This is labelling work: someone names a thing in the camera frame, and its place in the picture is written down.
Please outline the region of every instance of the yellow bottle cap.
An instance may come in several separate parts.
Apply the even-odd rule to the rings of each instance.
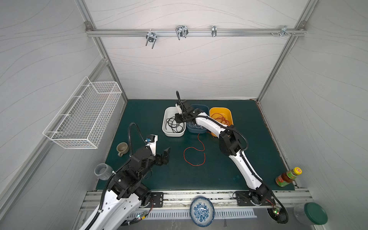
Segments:
[[[300,169],[299,167],[295,167],[295,168],[294,168],[294,172],[295,172],[295,174],[297,174],[297,175],[300,175],[300,174],[302,173],[302,171],[301,171],[301,169]]]

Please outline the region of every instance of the white wall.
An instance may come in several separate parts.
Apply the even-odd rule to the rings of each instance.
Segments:
[[[102,59],[73,0],[0,2],[0,193],[42,131]],[[99,80],[112,81],[107,69]],[[52,146],[0,229],[70,229],[104,161],[121,99],[96,150]]]
[[[98,29],[293,28],[307,0],[86,0]],[[286,38],[103,38],[129,99],[257,98]]]
[[[367,229],[368,2],[321,0],[261,101],[327,229]]]

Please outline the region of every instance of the sauce bottle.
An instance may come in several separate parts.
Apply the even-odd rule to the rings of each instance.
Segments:
[[[295,167],[294,169],[291,169],[287,171],[286,173],[283,173],[276,177],[276,184],[280,187],[285,187],[286,185],[290,184],[297,178],[298,175],[302,173],[301,169],[299,167]]]

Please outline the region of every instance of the wire basket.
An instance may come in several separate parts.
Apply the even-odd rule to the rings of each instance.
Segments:
[[[121,95],[117,82],[86,79],[74,91],[81,94],[71,96],[43,132],[65,149],[97,149]]]

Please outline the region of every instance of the blue and white plate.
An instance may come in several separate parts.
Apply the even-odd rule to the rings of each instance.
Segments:
[[[215,217],[215,209],[209,199],[198,197],[190,205],[189,214],[196,225],[207,227]]]

